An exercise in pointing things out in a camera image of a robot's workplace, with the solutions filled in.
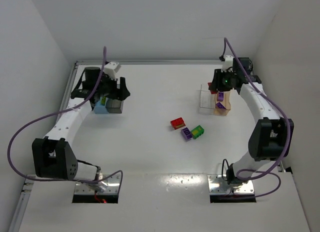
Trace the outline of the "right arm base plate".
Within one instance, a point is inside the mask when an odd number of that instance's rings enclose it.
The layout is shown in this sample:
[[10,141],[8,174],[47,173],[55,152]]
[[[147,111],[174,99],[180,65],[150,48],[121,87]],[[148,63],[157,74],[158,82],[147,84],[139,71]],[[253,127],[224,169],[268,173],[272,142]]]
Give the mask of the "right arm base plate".
[[255,194],[252,181],[240,184],[228,184],[222,176],[218,174],[208,175],[207,179],[209,194],[213,196],[245,196]]

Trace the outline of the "red lego brick stack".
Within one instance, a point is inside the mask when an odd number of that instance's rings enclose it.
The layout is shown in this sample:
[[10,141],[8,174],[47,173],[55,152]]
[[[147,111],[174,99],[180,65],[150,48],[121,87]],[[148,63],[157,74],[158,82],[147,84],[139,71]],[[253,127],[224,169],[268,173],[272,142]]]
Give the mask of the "red lego brick stack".
[[170,124],[174,130],[182,128],[186,125],[182,117],[170,121]]

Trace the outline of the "small purple lego piece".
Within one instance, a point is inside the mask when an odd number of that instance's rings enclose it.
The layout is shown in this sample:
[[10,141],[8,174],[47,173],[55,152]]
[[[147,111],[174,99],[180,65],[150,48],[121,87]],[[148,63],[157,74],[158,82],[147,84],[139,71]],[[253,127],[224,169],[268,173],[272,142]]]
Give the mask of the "small purple lego piece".
[[226,108],[220,102],[216,104],[216,108],[226,110]]

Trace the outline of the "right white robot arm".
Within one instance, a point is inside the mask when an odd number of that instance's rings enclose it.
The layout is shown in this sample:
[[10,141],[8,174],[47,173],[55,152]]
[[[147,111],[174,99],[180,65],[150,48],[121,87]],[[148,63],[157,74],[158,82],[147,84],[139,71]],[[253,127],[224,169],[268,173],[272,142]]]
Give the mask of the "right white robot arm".
[[222,67],[215,69],[209,90],[216,95],[236,90],[255,121],[248,151],[226,171],[227,183],[239,184],[251,179],[267,162],[280,162],[288,155],[294,122],[268,101],[262,81],[251,73],[253,64],[248,57],[235,59],[227,55],[219,59]]

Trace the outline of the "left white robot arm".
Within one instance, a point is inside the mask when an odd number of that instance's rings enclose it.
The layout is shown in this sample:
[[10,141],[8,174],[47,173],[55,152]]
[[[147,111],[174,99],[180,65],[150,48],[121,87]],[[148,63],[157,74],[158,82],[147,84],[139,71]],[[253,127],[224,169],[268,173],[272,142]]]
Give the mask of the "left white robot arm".
[[91,114],[121,114],[123,103],[130,96],[124,77],[117,78],[117,62],[104,69],[86,67],[71,92],[66,111],[54,127],[32,143],[35,173],[39,178],[87,181],[103,178],[97,165],[76,158],[73,140],[85,118]]

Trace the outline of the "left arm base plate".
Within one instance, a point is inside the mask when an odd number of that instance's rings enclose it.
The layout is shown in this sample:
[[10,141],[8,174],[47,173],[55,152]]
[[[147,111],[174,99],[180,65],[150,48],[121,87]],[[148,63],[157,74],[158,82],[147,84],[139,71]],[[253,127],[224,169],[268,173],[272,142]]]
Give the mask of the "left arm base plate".
[[115,174],[113,176],[102,174],[99,176],[108,177],[107,179],[99,182],[96,185],[88,185],[80,182],[76,182],[74,187],[74,195],[81,196],[93,196],[95,193],[103,196],[116,196],[119,192],[119,188],[122,182],[121,173]]

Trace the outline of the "lime green lego brick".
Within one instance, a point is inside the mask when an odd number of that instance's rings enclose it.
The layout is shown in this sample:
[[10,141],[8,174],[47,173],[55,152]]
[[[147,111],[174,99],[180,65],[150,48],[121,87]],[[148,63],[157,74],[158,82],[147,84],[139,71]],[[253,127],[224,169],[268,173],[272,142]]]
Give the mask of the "lime green lego brick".
[[105,104],[106,104],[106,101],[107,101],[107,98],[106,98],[106,97],[101,97],[101,98],[100,98],[100,104],[101,104],[101,105],[105,105]]

